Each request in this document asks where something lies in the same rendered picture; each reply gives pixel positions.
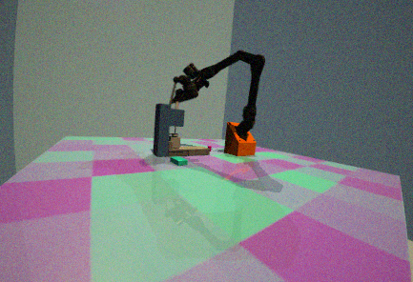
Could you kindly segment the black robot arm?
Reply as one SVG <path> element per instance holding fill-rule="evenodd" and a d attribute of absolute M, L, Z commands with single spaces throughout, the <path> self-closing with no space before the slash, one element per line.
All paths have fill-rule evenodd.
<path fill-rule="evenodd" d="M 252 54 L 250 52 L 246 52 L 244 50 L 239 50 L 235 54 L 228 56 L 227 58 L 223 59 L 220 63 L 216 63 L 210 67 L 204 68 L 202 70 L 198 70 L 193 63 L 190 63 L 184 69 L 184 73 L 186 76 L 181 75 L 179 76 L 179 83 L 182 85 L 182 88 L 185 86 L 192 85 L 193 81 L 196 81 L 199 85 L 199 89 L 203 86 L 206 88 L 209 87 L 209 81 L 207 79 L 212 78 L 224 68 L 228 67 L 229 65 L 235 64 L 237 61 L 244 61 L 247 64 L 250 64 L 250 71 L 252 73 L 252 80 L 250 85 L 249 97 L 247 106 L 244 106 L 243 109 L 243 121 L 239 123 L 238 126 L 235 126 L 237 129 L 237 133 L 239 135 L 248 136 L 247 132 L 253 128 L 255 124 L 255 116 L 256 116 L 256 101 L 258 96 L 258 82 L 260 75 L 263 71 L 263 65 L 265 63 L 265 57 L 261 54 Z M 191 81 L 191 79 L 194 79 Z"/>

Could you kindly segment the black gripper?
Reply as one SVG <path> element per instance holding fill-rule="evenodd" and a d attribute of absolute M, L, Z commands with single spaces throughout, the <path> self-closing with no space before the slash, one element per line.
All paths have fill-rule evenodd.
<path fill-rule="evenodd" d="M 193 81 L 192 83 L 192 85 L 187 85 L 183 87 L 184 91 L 182 89 L 177 89 L 176 95 L 173 98 L 172 103 L 174 103 L 175 101 L 178 101 L 179 103 L 197 97 L 199 85 L 196 81 Z"/>

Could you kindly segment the green rectangular block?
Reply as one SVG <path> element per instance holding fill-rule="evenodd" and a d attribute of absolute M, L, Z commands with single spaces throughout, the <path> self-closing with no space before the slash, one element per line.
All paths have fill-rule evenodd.
<path fill-rule="evenodd" d="M 182 165 L 187 165 L 188 164 L 188 160 L 181 158 L 179 156 L 177 157 L 170 157 L 170 161 L 178 166 L 182 166 Z"/>

